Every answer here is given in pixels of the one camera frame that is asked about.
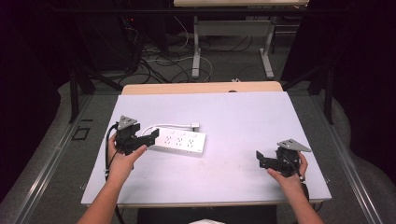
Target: forearm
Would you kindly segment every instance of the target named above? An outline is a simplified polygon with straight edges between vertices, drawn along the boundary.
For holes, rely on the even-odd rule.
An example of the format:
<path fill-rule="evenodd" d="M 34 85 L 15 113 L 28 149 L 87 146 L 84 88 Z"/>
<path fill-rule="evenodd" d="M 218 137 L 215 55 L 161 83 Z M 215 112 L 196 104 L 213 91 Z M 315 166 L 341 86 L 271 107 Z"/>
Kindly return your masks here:
<path fill-rule="evenodd" d="M 78 223 L 110 223 L 121 186 L 106 182 Z"/>
<path fill-rule="evenodd" d="M 319 215 L 315 212 L 303 194 L 290 197 L 289 202 L 299 224 L 323 223 Z"/>

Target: power strip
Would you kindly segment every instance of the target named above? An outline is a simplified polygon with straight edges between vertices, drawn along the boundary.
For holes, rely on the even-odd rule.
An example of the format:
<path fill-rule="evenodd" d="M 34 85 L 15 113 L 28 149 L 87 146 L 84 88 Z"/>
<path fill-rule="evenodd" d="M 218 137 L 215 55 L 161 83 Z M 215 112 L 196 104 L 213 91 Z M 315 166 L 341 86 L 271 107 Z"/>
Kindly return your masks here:
<path fill-rule="evenodd" d="M 160 135 L 149 149 L 193 156 L 204 153 L 206 134 L 159 127 L 153 131 L 156 129 L 160 130 Z"/>

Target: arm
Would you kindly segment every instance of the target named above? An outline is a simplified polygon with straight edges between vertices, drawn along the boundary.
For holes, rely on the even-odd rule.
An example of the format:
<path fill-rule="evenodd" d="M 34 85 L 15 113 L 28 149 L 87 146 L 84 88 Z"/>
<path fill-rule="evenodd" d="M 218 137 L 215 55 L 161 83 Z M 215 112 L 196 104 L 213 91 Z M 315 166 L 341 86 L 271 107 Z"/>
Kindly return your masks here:
<path fill-rule="evenodd" d="M 301 152 L 299 152 L 299 157 L 301 160 L 300 174 L 305 176 L 308 162 Z M 319 215 L 312 208 L 309 201 L 305 198 L 300 178 L 297 176 L 297 174 L 286 178 L 271 168 L 268 169 L 267 172 L 279 183 L 283 193 L 291 205 L 291 208 L 293 209 L 298 223 L 323 223 Z"/>
<path fill-rule="evenodd" d="M 114 134 L 108 140 L 107 156 L 111 159 L 116 154 L 110 165 L 108 180 L 78 223 L 111 222 L 122 185 L 134 168 L 134 162 L 147 150 L 146 146 L 142 146 L 132 154 L 124 156 L 117 153 L 115 141 L 116 135 Z"/>

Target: wooden desk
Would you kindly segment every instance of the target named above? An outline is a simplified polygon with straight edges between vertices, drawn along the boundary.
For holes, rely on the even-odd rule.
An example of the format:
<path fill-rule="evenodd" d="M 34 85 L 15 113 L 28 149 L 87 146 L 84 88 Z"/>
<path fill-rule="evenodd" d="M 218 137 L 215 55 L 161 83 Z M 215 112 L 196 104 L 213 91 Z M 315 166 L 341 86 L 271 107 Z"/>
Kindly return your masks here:
<path fill-rule="evenodd" d="M 175 0 L 174 4 L 176 7 L 280 7 L 303 6 L 308 4 L 308 0 Z M 265 37 L 265 46 L 260 49 L 260 55 L 265 75 L 270 80 L 274 79 L 268 52 L 275 26 L 276 17 L 270 18 L 269 21 L 198 21 L 198 17 L 194 17 L 194 58 L 191 76 L 199 77 L 200 35 L 255 35 Z"/>
<path fill-rule="evenodd" d="M 201 157 L 148 149 L 125 182 L 119 206 L 286 203 L 255 152 L 274 158 L 276 143 L 290 138 L 309 147 L 288 94 L 276 82 L 131 85 L 119 96 L 108 127 L 121 115 L 137 119 L 142 130 L 159 123 L 200 122 L 206 140 Z M 305 156 L 311 202 L 329 200 L 314 153 Z M 104 169 L 105 139 L 81 203 L 91 204 L 105 184 Z"/>

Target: human hand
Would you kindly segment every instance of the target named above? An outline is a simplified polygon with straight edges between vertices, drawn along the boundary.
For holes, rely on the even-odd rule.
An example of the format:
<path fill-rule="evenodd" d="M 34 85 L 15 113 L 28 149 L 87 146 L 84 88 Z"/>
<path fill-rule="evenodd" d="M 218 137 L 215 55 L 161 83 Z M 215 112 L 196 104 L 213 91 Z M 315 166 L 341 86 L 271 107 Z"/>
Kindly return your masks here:
<path fill-rule="evenodd" d="M 114 156 L 113 161 L 110 164 L 110 173 L 108 175 L 107 183 L 115 185 L 117 188 L 121 188 L 134 168 L 134 162 L 147 150 L 147 147 L 142 147 L 135 150 L 128 156 L 120 154 L 116 149 L 116 134 L 114 133 L 108 139 L 108 158 L 109 161 Z"/>
<path fill-rule="evenodd" d="M 305 172 L 308 167 L 308 162 L 306 161 L 305 156 L 301 152 L 298 152 L 298 155 L 300 158 L 300 174 L 302 176 L 305 176 Z M 283 193 L 288 198 L 289 202 L 294 200 L 296 197 L 301 198 L 301 196 L 304 196 L 304 191 L 301 186 L 301 181 L 297 174 L 294 174 L 290 177 L 285 177 L 271 168 L 267 170 L 267 173 L 271 177 L 273 177 L 277 181 L 277 183 L 279 183 Z"/>

